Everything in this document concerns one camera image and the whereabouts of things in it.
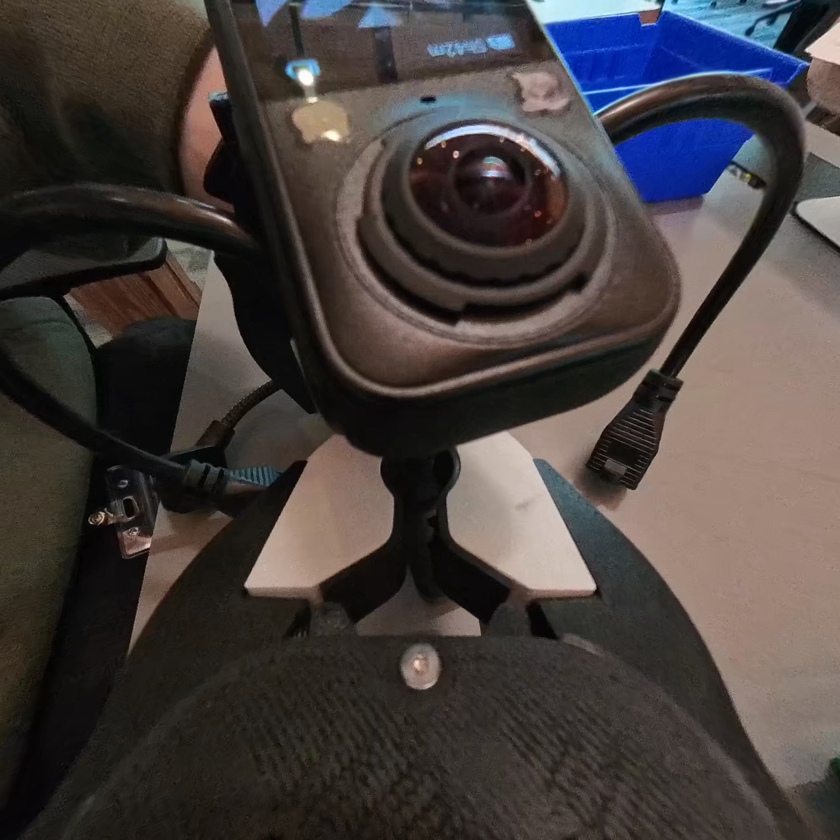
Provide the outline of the metal clamp bracket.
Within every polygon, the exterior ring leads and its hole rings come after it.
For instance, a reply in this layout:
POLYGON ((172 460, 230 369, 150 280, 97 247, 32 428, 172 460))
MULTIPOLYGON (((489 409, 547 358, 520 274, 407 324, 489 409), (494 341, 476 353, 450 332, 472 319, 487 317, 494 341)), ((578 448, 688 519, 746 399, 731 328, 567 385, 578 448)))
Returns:
POLYGON ((103 482, 106 503, 89 513, 88 525, 111 529, 126 560, 147 554, 159 507, 153 479, 119 465, 104 472, 103 482))

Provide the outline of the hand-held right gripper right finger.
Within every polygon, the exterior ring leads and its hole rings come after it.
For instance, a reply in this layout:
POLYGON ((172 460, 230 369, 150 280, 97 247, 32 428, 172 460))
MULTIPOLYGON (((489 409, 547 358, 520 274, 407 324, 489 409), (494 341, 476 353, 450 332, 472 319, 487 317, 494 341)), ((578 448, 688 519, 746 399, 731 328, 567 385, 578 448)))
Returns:
POLYGON ((580 599, 593 574, 529 452, 495 434, 440 456, 448 478, 432 520, 431 591, 487 623, 506 602, 580 599))

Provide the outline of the wooden cabinet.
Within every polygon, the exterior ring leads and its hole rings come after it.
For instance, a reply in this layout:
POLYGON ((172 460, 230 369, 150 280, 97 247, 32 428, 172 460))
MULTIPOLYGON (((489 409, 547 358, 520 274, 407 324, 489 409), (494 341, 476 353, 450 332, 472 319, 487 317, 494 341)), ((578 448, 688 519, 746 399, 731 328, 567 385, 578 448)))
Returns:
POLYGON ((77 315, 110 335, 135 322, 196 320, 201 298, 200 287, 173 255, 158 268, 97 280, 66 296, 77 315))

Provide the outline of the white flat panel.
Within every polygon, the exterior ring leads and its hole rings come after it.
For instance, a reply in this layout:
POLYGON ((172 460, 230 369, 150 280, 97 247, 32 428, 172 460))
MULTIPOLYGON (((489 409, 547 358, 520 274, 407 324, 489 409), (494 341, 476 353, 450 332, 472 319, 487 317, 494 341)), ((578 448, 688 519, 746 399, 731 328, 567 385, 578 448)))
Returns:
POLYGON ((793 215, 814 234, 839 250, 839 196, 814 197, 794 205, 793 215))

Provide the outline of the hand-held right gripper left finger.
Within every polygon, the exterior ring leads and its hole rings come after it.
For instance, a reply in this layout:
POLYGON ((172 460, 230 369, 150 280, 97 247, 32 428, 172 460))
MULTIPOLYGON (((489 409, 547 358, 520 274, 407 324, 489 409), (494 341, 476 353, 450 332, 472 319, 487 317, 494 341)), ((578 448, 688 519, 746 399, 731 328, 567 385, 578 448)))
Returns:
POLYGON ((254 597, 328 599, 323 586, 385 546, 394 499, 380 457, 332 436, 308 458, 245 582, 254 597))

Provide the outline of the cardboard box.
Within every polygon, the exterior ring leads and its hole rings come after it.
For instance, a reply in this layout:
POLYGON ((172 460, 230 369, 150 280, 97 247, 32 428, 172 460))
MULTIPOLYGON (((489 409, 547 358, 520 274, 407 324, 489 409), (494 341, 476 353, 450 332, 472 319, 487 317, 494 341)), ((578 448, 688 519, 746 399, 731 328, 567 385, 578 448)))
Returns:
POLYGON ((839 117, 839 21, 806 48, 811 58, 806 87, 819 107, 839 117))

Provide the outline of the green cloth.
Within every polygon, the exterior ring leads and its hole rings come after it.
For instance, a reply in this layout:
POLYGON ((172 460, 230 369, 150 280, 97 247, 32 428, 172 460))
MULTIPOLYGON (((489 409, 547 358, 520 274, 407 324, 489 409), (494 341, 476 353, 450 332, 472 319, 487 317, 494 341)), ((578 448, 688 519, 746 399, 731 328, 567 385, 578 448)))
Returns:
MULTIPOLYGON (((88 342, 56 301, 3 301, 2 344, 78 414, 97 418, 88 342)), ((91 454, 1 400, 1 797, 27 750, 90 484, 91 454)))

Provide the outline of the black office chair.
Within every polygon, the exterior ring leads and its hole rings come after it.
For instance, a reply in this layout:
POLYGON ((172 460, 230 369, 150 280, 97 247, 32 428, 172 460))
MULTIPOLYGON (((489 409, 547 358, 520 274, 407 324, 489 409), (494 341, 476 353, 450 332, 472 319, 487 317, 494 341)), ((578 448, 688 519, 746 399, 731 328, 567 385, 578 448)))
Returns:
POLYGON ((776 26, 780 18, 787 19, 802 5, 802 1, 762 1, 758 5, 758 13, 753 16, 749 26, 743 31, 746 38, 753 38, 757 32, 767 27, 776 26))

